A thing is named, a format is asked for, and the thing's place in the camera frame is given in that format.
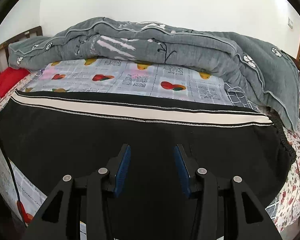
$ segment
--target black cable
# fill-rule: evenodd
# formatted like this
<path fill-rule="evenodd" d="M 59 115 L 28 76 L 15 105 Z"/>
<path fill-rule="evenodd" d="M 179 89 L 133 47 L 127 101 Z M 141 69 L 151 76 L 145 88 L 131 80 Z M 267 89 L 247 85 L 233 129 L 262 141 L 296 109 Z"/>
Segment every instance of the black cable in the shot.
<path fill-rule="evenodd" d="M 22 222 L 24 223 L 25 228 L 27 228 L 25 219 L 24 219 L 23 214 L 22 214 L 22 209 L 21 209 L 22 203 L 21 203 L 21 200 L 20 200 L 20 195 L 19 195 L 19 191 L 18 191 L 16 179 L 15 179 L 15 177 L 14 177 L 14 173 L 13 173 L 13 170 L 12 170 L 12 166 L 11 166 L 10 160 L 9 160 L 9 158 L 8 158 L 8 156 L 7 156 L 6 152 L 5 152 L 5 150 L 4 150 L 4 147 L 3 147 L 3 143 L 2 143 L 2 141 L 1 141 L 1 138 L 0 138 L 0 149 L 1 149 L 1 152 L 2 152 L 2 155 L 3 155 L 4 159 L 6 160 L 7 165 L 8 165 L 8 167 L 9 167 L 9 170 L 10 170 L 10 173 L 11 173 L 11 177 L 12 177 L 12 181 L 13 181 L 13 185 L 14 185 L 14 188 L 15 188 L 16 193 L 17 193 L 18 201 L 19 201 L 19 203 L 20 203 L 19 205 L 17 205 L 18 211 L 19 211 L 19 213 L 20 213 L 20 215 L 21 215 Z"/>

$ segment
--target light switch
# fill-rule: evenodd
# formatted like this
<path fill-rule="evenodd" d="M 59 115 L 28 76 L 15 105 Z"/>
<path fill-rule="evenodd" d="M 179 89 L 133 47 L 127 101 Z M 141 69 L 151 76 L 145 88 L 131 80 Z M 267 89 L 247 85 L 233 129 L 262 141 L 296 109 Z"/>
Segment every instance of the light switch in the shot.
<path fill-rule="evenodd" d="M 293 29 L 293 22 L 289 17 L 288 17 L 288 25 L 289 25 L 290 28 Z"/>

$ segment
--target white flower print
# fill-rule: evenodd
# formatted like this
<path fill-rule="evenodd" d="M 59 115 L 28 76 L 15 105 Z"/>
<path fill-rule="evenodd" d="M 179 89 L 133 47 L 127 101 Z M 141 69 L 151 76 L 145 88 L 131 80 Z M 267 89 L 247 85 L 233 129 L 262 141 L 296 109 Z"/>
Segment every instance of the white flower print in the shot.
<path fill-rule="evenodd" d="M 281 56 L 282 56 L 281 53 L 279 52 L 279 49 L 272 48 L 272 52 L 273 52 L 276 56 L 278 56 L 278 57 L 281 57 Z"/>
<path fill-rule="evenodd" d="M 256 63 L 253 61 L 253 59 L 249 55 L 243 56 L 243 59 L 246 63 L 249 64 L 250 67 L 253 67 L 253 68 L 256 67 Z"/>
<path fill-rule="evenodd" d="M 51 48 L 51 46 L 52 46 L 52 42 L 50 42 L 50 43 L 47 45 L 46 50 L 49 50 L 49 49 Z"/>
<path fill-rule="evenodd" d="M 18 65 L 20 64 L 21 60 L 23 60 L 23 57 L 18 57 L 18 59 L 17 59 L 17 64 Z"/>

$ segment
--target blue gripper pad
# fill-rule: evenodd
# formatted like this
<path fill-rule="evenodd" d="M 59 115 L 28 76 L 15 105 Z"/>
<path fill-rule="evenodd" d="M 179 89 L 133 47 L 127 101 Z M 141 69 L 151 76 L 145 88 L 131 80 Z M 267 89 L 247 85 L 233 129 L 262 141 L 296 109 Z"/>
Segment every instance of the blue gripper pad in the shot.
<path fill-rule="evenodd" d="M 122 157 L 122 161 L 119 165 L 117 174 L 115 176 L 114 197 L 118 197 L 123 190 L 124 180 L 128 172 L 130 159 L 131 159 L 131 148 L 128 145 Z"/>
<path fill-rule="evenodd" d="M 176 167 L 178 170 L 178 175 L 180 179 L 180 184 L 182 188 L 182 192 L 187 196 L 187 198 L 190 197 L 191 195 L 191 190 L 190 190 L 190 175 L 187 171 L 185 162 L 181 156 L 180 150 L 178 146 L 174 148 L 173 151 L 173 156 L 174 156 L 174 161 L 176 163 Z"/>

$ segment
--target white stripe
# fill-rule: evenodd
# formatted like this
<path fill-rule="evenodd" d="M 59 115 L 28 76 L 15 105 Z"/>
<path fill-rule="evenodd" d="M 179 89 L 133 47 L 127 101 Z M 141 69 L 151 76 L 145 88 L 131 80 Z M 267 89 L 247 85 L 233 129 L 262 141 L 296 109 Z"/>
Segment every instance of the white stripe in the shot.
<path fill-rule="evenodd" d="M 118 119 L 118 120 L 128 120 L 128 121 L 135 121 L 135 122 L 146 122 L 146 123 L 167 123 L 167 124 L 179 124 L 179 125 L 189 125 L 189 126 L 202 126 L 202 127 L 222 127 L 222 128 L 237 128 L 237 127 L 245 127 L 245 126 L 270 126 L 272 125 L 271 123 L 269 124 L 260 124 L 260 123 L 246 123 L 246 124 L 240 124 L 240 125 L 232 125 L 232 126 L 226 126 L 226 125 L 216 125 L 216 124 L 197 124 L 197 123 L 181 123 L 181 122 L 168 122 L 164 120 L 142 120 L 142 119 L 135 119 L 135 118 L 128 118 L 128 117 L 121 117 L 121 116 L 108 116 L 108 115 L 96 115 L 96 114 L 89 114 L 89 113 L 79 113 L 79 112 L 71 112 L 71 111 L 66 111 L 62 109 L 54 109 L 46 106 L 36 106 L 36 105 L 29 105 L 29 104 L 23 104 L 15 99 L 12 98 L 14 102 L 16 102 L 19 105 L 22 106 L 30 106 L 30 107 L 38 107 L 42 109 L 49 109 L 49 110 L 54 110 L 58 112 L 63 112 L 63 113 L 68 113 L 68 114 L 77 114 L 77 115 L 85 115 L 85 116 L 93 116 L 93 117 L 99 117 L 99 118 L 106 118 L 106 119 Z"/>
<path fill-rule="evenodd" d="M 125 116 L 138 119 L 166 120 L 171 122 L 209 123 L 209 124 L 242 124 L 248 122 L 271 124 L 267 116 L 247 114 L 210 114 L 164 111 L 158 109 L 138 108 L 130 106 L 113 106 L 104 104 L 63 101 L 47 98 L 26 98 L 14 94 L 15 100 L 23 104 L 55 107 L 68 111 L 91 114 Z"/>
<path fill-rule="evenodd" d="M 246 111 L 235 111 L 235 110 L 205 110 L 205 109 L 188 109 L 188 108 L 181 108 L 181 107 L 164 107 L 164 106 L 151 106 L 151 105 L 140 105 L 140 104 L 129 104 L 129 103 L 120 103 L 120 102 L 109 102 L 109 101 L 98 101 L 98 100 L 83 100 L 83 99 L 75 99 L 75 98 L 60 98 L 60 97 L 48 97 L 48 96 L 29 96 L 29 95 L 20 95 L 18 91 L 16 90 L 15 93 L 21 97 L 27 97 L 27 98 L 50 98 L 50 99 L 61 99 L 61 100 L 68 100 L 68 101 L 78 101 L 78 102 L 91 102 L 91 103 L 106 103 L 106 104 L 118 104 L 118 105 L 127 105 L 127 106 L 147 106 L 147 107 L 154 107 L 154 108 L 160 108 L 160 109 L 176 109 L 176 110 L 184 110 L 184 111 L 204 111 L 204 112 L 210 112 L 210 113 L 243 113 L 243 114 L 255 114 L 255 115 L 264 115 L 258 112 L 246 112 Z"/>
<path fill-rule="evenodd" d="M 104 41 L 98 40 L 97 43 L 98 43 L 100 46 L 105 47 L 105 48 L 107 48 L 107 49 L 109 49 L 109 50 L 111 50 L 111 51 L 115 51 L 115 52 L 118 52 L 118 53 L 121 54 L 121 55 L 124 55 L 124 56 L 127 56 L 127 57 L 132 57 L 132 58 L 134 58 L 133 55 L 131 55 L 131 54 L 129 54 L 129 53 L 126 53 L 126 52 L 124 52 L 124 51 L 118 50 L 118 49 L 115 48 L 114 46 L 111 46 L 110 44 L 108 44 L 108 43 L 106 43 L 106 42 L 104 42 Z"/>
<path fill-rule="evenodd" d="M 115 59 L 120 59 L 120 60 L 126 60 L 125 58 L 123 58 L 123 57 L 114 57 Z"/>
<path fill-rule="evenodd" d="M 115 40 L 115 39 L 112 39 L 112 38 L 110 38 L 110 37 L 107 37 L 107 36 L 100 36 L 101 38 L 103 38 L 104 40 L 106 40 L 106 41 L 110 41 L 110 42 L 113 42 L 113 43 L 116 43 L 116 44 L 120 44 L 122 47 L 125 47 L 125 48 L 127 48 L 127 49 L 132 49 L 132 50 L 135 50 L 136 48 L 135 47 L 133 47 L 133 46 L 131 46 L 131 45 L 128 45 L 128 44 L 125 44 L 125 43 L 123 43 L 123 42 L 121 42 L 121 41 L 117 41 L 117 40 Z"/>

